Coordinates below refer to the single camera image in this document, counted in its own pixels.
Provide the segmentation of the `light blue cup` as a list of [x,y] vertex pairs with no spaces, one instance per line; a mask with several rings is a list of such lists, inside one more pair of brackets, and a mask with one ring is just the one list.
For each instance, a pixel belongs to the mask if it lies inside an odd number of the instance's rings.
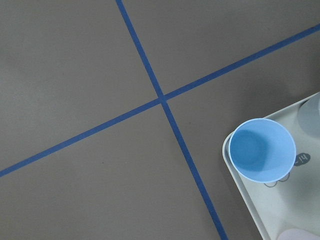
[[255,118],[239,125],[229,138],[227,153],[236,171],[256,183],[286,177],[296,160],[296,144],[280,123]]

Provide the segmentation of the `grey plastic cup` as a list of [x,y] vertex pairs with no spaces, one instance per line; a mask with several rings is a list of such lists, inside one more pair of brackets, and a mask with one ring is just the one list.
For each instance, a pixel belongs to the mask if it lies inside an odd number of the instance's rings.
[[320,93],[301,105],[297,113],[300,128],[309,136],[320,138]]

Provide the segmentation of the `pink plastic cup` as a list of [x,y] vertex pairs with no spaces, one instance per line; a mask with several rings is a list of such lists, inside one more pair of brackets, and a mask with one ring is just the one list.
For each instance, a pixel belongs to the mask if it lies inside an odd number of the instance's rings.
[[291,228],[283,231],[277,240],[320,240],[320,237],[303,229]]

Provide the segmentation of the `cream serving tray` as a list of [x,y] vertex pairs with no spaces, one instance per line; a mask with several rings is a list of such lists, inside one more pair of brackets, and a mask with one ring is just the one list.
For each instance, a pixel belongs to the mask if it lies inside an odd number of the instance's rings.
[[222,155],[226,166],[264,240],[278,240],[291,229],[320,235],[320,139],[306,134],[298,124],[302,99],[267,116],[283,125],[296,144],[297,160],[289,176],[277,183],[257,183],[241,176],[228,156],[230,136]]

